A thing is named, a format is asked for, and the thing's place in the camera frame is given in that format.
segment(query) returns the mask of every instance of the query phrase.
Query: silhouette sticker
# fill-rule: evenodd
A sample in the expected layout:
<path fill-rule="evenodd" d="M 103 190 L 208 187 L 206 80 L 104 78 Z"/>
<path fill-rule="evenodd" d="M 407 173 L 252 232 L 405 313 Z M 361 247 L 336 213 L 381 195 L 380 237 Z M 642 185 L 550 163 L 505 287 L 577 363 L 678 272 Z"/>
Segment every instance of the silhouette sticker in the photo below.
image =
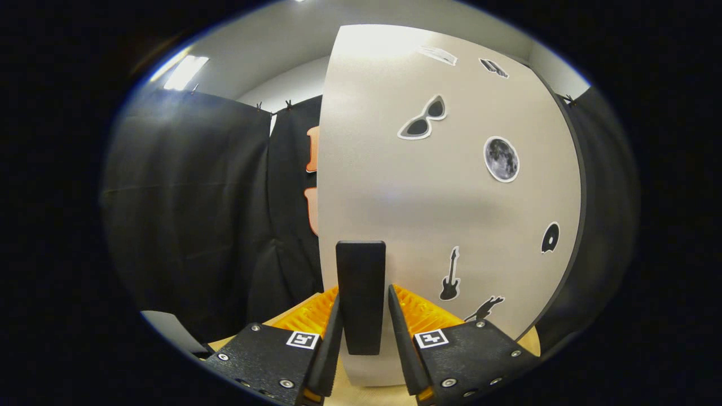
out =
<path fill-rule="evenodd" d="M 557 242 L 559 241 L 559 223 L 552 222 L 547 227 L 547 231 L 544 233 L 544 239 L 541 240 L 541 253 L 547 253 L 554 251 L 557 248 Z"/>
<path fill-rule="evenodd" d="M 461 281 L 454 277 L 456 272 L 456 260 L 458 259 L 458 247 L 455 246 L 451 250 L 451 258 L 449 264 L 449 275 L 441 280 L 441 293 L 439 299 L 442 301 L 452 301 L 458 296 L 458 284 Z"/>
<path fill-rule="evenodd" d="M 492 313 L 492 307 L 494 305 L 501 303 L 504 301 L 504 296 L 492 296 L 488 301 L 485 301 L 484 304 L 479 306 L 477 311 L 474 312 L 471 316 L 464 319 L 464 321 L 469 320 L 481 320 L 486 319 L 491 313 Z"/>

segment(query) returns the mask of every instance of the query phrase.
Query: ceiling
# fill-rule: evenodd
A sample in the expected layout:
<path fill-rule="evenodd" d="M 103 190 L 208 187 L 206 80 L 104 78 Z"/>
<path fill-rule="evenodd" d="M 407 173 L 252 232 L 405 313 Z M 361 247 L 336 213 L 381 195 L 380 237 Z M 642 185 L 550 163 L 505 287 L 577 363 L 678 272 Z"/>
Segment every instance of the ceiling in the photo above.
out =
<path fill-rule="evenodd" d="M 192 45 L 193 55 L 209 57 L 193 81 L 198 91 L 237 100 L 266 80 L 330 55 L 339 27 L 353 24 L 423 28 L 524 61 L 533 42 L 520 30 L 451 0 L 282 0 L 217 27 Z"/>

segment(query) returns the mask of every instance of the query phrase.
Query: white wall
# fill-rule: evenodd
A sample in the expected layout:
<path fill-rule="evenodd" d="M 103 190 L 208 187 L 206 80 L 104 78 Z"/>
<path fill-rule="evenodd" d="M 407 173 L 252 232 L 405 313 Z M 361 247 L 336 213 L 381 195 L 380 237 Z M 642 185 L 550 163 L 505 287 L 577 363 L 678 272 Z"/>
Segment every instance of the white wall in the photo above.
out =
<path fill-rule="evenodd" d="M 296 66 L 247 92 L 238 101 L 248 105 L 263 103 L 261 109 L 275 113 L 286 107 L 286 100 L 296 104 L 323 94 L 323 81 L 331 56 L 324 56 Z M 271 131 L 276 116 L 271 117 Z"/>
<path fill-rule="evenodd" d="M 239 102 L 256 105 L 263 103 L 261 108 L 272 113 L 286 107 L 286 100 L 298 103 L 323 94 L 323 81 L 329 67 L 331 56 L 324 56 L 296 66 L 280 74 L 238 98 Z M 589 88 L 586 79 L 580 76 L 553 51 L 534 41 L 529 54 L 529 64 L 547 81 L 549 86 L 560 95 L 576 98 Z M 271 131 L 276 123 L 276 116 L 271 117 Z"/>
<path fill-rule="evenodd" d="M 559 95 L 569 95 L 573 99 L 589 88 L 589 82 L 574 68 L 552 50 L 536 41 L 531 46 L 529 64 Z"/>

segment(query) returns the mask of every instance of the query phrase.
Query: moon sticker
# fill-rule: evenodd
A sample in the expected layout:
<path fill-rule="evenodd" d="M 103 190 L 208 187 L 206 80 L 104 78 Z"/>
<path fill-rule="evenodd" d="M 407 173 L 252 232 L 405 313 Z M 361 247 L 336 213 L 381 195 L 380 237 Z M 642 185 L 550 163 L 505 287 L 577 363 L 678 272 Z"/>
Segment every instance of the moon sticker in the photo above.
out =
<path fill-rule="evenodd" d="M 541 253 L 554 251 L 557 248 L 557 242 L 559 241 L 559 223 L 552 222 L 547 227 L 547 231 L 544 233 L 544 239 L 541 240 Z"/>
<path fill-rule="evenodd" d="M 484 144 L 484 161 L 499 182 L 509 183 L 519 174 L 519 157 L 514 146 L 502 137 L 490 137 Z"/>

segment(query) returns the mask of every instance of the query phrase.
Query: sunglasses sticker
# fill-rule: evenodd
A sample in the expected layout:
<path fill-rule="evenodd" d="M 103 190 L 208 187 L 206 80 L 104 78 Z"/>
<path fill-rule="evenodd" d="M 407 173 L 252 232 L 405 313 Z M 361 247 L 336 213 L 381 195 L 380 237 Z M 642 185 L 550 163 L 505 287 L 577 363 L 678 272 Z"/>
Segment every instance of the sunglasses sticker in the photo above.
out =
<path fill-rule="evenodd" d="M 479 62 L 481 62 L 482 65 L 484 65 L 484 68 L 486 68 L 487 71 L 489 71 L 491 73 L 496 73 L 499 76 L 503 77 L 504 79 L 509 79 L 509 74 L 504 72 L 504 69 L 501 69 L 499 67 L 499 65 L 496 62 L 492 61 L 491 59 L 479 58 Z"/>
<path fill-rule="evenodd" d="M 489 173 L 499 182 L 508 183 L 519 173 L 516 149 L 502 137 L 490 137 L 484 144 L 484 161 Z"/>
<path fill-rule="evenodd" d="M 454 55 L 451 55 L 449 52 L 444 51 L 441 48 L 434 48 L 432 46 L 422 45 L 419 47 L 418 52 L 422 55 L 428 56 L 429 58 L 436 59 L 437 61 L 442 61 L 443 63 L 451 66 L 456 66 L 456 62 L 458 61 L 458 58 L 456 58 Z"/>
<path fill-rule="evenodd" d="M 408 120 L 399 130 L 401 139 L 424 139 L 431 135 L 431 121 L 446 118 L 446 103 L 436 95 L 424 106 L 420 115 Z"/>

